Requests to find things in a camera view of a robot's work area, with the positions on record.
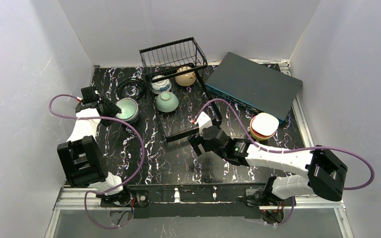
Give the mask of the orange bowl white inside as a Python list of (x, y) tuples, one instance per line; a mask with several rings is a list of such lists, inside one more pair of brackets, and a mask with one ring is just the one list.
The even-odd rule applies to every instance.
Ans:
[(260, 113), (251, 119), (249, 132), (269, 136), (276, 133), (278, 126), (279, 120), (276, 117), (268, 113)]

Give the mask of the black wire dish rack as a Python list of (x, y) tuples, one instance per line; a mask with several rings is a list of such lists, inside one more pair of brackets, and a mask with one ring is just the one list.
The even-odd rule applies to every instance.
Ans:
[[(213, 119), (222, 117), (218, 106), (211, 102), (212, 96), (204, 84), (203, 75), (208, 63), (206, 57), (193, 37), (141, 49), (144, 79), (154, 99), (157, 122), (167, 143), (183, 139), (198, 131), (193, 120), (200, 109)], [(196, 82), (188, 87), (180, 86), (175, 77), (194, 71)], [(170, 92), (179, 100), (178, 107), (163, 113), (156, 108), (158, 95), (151, 91), (151, 83), (169, 79), (172, 83)]]

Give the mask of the pale green ceramic bowl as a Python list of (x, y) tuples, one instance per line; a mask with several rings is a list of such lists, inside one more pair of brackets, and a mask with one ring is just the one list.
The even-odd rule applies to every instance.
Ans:
[(159, 111), (163, 113), (170, 113), (178, 107), (179, 100), (172, 92), (165, 91), (157, 96), (155, 104)]

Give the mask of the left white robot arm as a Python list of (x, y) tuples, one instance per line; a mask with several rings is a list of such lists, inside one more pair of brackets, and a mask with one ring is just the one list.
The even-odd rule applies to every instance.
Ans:
[(94, 188), (108, 197), (120, 195), (124, 192), (122, 178), (109, 172), (96, 135), (98, 126), (110, 126), (121, 110), (100, 96), (94, 86), (82, 88), (81, 93), (73, 131), (65, 143), (57, 146), (67, 183), (71, 187)]

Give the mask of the dark blue glazed bowl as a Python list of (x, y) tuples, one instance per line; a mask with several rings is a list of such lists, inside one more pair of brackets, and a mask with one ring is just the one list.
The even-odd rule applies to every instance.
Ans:
[(118, 118), (122, 121), (125, 121), (129, 124), (134, 124), (139, 120), (140, 110), (127, 110), (122, 109), (122, 112), (118, 114)]

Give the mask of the blue white patterned bowl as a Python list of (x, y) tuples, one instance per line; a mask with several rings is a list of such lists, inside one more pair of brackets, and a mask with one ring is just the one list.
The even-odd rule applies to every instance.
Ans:
[(163, 92), (170, 91), (171, 88), (172, 88), (172, 83), (169, 79), (163, 79), (163, 80), (151, 83), (151, 91), (156, 95), (159, 95)]

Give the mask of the yellow plastic bowl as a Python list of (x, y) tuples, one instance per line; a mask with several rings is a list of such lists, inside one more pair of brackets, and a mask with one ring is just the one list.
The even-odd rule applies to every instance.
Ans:
[(261, 135), (258, 135), (258, 134), (251, 133), (251, 136), (252, 136), (252, 138), (254, 138), (257, 141), (265, 141), (265, 140), (268, 140), (268, 139), (272, 138), (274, 136), (274, 134), (269, 135), (269, 136), (261, 136)]

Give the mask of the green lined ceramic bowl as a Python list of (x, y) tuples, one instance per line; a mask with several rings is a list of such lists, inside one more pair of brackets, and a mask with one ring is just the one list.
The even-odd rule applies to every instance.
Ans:
[(136, 100), (123, 98), (116, 103), (116, 106), (120, 109), (116, 114), (116, 118), (126, 122), (132, 122), (138, 118), (139, 107)]

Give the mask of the beige ceramic bowl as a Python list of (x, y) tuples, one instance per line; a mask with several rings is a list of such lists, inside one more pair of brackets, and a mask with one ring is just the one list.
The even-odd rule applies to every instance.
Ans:
[(184, 87), (188, 87), (188, 86), (193, 85), (196, 82), (196, 80), (197, 80), (197, 78), (196, 78), (196, 74), (194, 71), (188, 72), (185, 74), (181, 74), (181, 75), (178, 75), (175, 77), (175, 82), (178, 85), (184, 86)]

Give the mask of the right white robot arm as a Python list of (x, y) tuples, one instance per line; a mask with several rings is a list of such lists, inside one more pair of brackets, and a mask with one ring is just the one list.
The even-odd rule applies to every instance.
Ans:
[(197, 119), (198, 132), (188, 137), (194, 152), (213, 152), (235, 166), (268, 167), (291, 173), (288, 177), (268, 179), (262, 198), (285, 200), (299, 195), (317, 195), (323, 199), (341, 201), (347, 166), (324, 147), (288, 150), (252, 143), (248, 139), (231, 138), (209, 117)]

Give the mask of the grey teal network switch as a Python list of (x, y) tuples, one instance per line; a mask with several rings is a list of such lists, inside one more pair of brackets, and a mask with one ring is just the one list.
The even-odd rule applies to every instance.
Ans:
[(228, 52), (207, 79), (211, 92), (283, 124), (303, 82), (273, 68)]

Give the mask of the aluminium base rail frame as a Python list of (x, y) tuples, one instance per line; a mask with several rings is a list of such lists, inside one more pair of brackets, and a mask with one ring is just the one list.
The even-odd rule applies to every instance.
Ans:
[(62, 189), (48, 238), (351, 238), (342, 202), (314, 195), (287, 200), (267, 224), (274, 206), (250, 207), (241, 198), (258, 183), (131, 185), (136, 208), (115, 207), (84, 188)]

